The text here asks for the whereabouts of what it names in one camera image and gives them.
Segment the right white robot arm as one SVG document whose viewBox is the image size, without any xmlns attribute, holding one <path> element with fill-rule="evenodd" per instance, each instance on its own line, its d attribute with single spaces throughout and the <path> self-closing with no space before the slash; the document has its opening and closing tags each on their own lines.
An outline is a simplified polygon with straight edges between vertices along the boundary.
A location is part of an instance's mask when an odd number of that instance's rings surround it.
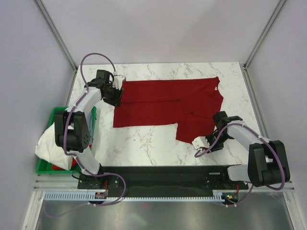
<svg viewBox="0 0 307 230">
<path fill-rule="evenodd" d="M 206 136 L 208 152 L 222 150 L 229 139 L 238 141 L 248 151 L 247 164 L 229 166 L 220 176 L 224 188 L 232 188 L 237 181 L 255 187 L 266 186 L 281 190 L 290 181 L 290 170 L 284 144 L 265 138 L 248 127 L 239 116 L 228 116 L 225 111 L 213 115 L 216 130 Z"/>
</svg>

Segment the green plastic bin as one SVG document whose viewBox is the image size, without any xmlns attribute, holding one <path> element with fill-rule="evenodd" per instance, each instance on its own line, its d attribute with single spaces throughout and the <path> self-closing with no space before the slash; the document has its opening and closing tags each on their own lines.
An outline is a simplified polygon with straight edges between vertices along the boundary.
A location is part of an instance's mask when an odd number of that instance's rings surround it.
<svg viewBox="0 0 307 230">
<path fill-rule="evenodd" d="M 67 107 L 55 107 L 50 115 L 50 119 L 48 122 L 48 127 L 50 127 L 54 123 L 54 115 L 57 111 L 64 111 Z M 94 129 L 95 129 L 95 122 L 96 122 L 96 107 L 94 106 L 92 111 L 93 113 L 93 135 L 94 135 Z M 69 171 L 56 171 L 52 169 L 52 164 L 43 160 L 39 159 L 36 167 L 36 172 L 38 174 L 68 174 L 72 173 L 73 171 L 81 171 L 80 166 L 77 166 L 75 169 L 69 170 Z"/>
</svg>

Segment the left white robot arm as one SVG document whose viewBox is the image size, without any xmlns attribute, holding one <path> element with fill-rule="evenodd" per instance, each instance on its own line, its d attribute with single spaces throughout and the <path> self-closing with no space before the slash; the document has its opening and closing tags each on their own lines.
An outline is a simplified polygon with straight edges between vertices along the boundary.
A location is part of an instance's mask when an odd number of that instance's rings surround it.
<svg viewBox="0 0 307 230">
<path fill-rule="evenodd" d="M 117 107 L 124 92 L 126 77 L 98 70 L 96 77 L 86 82 L 84 90 L 73 105 L 55 113 L 55 143 L 64 150 L 66 156 L 73 157 L 84 174 L 89 175 L 89 184 L 101 188 L 105 184 L 102 166 L 95 159 L 89 147 L 90 131 L 87 117 L 95 105 L 104 101 Z"/>
</svg>

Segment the white t shirt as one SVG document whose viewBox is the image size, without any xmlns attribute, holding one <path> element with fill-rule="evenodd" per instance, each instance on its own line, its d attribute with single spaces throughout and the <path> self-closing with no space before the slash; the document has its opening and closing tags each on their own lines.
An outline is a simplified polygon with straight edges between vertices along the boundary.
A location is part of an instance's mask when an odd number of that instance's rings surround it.
<svg viewBox="0 0 307 230">
<path fill-rule="evenodd" d="M 45 132 L 40 137 L 38 144 L 35 147 L 35 154 L 38 158 L 51 163 L 50 155 L 54 153 L 55 147 L 58 147 L 58 146 L 56 145 L 56 142 L 55 142 L 55 125 L 53 123 L 50 127 L 48 127 L 45 130 Z"/>
</svg>

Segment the bright red t shirt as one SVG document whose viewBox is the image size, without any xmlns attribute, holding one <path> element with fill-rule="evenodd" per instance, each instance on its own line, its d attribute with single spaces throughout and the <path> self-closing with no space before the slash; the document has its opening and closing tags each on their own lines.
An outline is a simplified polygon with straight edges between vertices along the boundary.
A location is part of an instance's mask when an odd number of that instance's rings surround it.
<svg viewBox="0 0 307 230">
<path fill-rule="evenodd" d="M 55 147 L 54 153 L 50 155 L 52 169 L 56 171 L 69 171 L 75 169 L 78 164 L 72 156 L 65 156 L 60 147 Z"/>
</svg>

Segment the left aluminium frame post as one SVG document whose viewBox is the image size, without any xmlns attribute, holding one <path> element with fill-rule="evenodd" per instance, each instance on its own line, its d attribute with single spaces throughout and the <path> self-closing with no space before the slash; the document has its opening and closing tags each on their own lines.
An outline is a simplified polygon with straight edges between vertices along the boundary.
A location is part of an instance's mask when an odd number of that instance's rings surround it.
<svg viewBox="0 0 307 230">
<path fill-rule="evenodd" d="M 35 4 L 35 6 L 37 7 L 38 11 L 40 12 L 41 16 L 43 17 L 43 20 L 45 21 L 48 29 L 50 30 L 50 32 L 52 33 L 56 43 L 58 44 L 60 50 L 62 51 L 65 59 L 67 60 L 67 62 L 69 63 L 70 67 L 72 68 L 73 72 L 76 73 L 78 70 L 77 65 L 75 64 L 75 62 L 73 61 L 73 58 L 62 38 L 62 36 L 60 35 L 50 13 L 48 12 L 45 4 L 43 3 L 42 0 L 33 0 L 33 3 Z"/>
</svg>

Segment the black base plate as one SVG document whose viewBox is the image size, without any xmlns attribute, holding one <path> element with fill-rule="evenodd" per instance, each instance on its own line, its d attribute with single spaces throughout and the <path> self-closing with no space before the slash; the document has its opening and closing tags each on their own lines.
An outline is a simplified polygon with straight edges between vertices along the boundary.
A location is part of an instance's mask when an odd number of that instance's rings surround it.
<svg viewBox="0 0 307 230">
<path fill-rule="evenodd" d="M 103 177 L 81 174 L 78 189 L 107 189 L 111 194 L 209 195 L 214 190 L 248 190 L 229 180 L 227 166 L 107 166 Z"/>
</svg>

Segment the dark red t shirt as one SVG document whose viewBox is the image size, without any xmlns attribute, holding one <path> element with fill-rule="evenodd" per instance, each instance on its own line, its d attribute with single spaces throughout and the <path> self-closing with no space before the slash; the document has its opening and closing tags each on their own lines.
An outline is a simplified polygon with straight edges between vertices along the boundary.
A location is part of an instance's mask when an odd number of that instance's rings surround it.
<svg viewBox="0 0 307 230">
<path fill-rule="evenodd" d="M 127 81 L 121 105 L 114 110 L 113 127 L 177 124 L 176 140 L 192 143 L 214 130 L 213 116 L 224 99 L 219 83 L 218 77 Z"/>
</svg>

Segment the grey blue t shirt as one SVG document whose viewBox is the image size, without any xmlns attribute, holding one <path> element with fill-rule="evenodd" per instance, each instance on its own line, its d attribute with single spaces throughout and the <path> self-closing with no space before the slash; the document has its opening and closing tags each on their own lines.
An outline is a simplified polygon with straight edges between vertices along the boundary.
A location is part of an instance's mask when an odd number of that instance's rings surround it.
<svg viewBox="0 0 307 230">
<path fill-rule="evenodd" d="M 90 134 L 89 146 L 91 146 L 93 143 L 93 113 L 92 112 L 87 116 L 87 124 L 88 124 L 88 129 L 89 129 L 89 134 Z"/>
</svg>

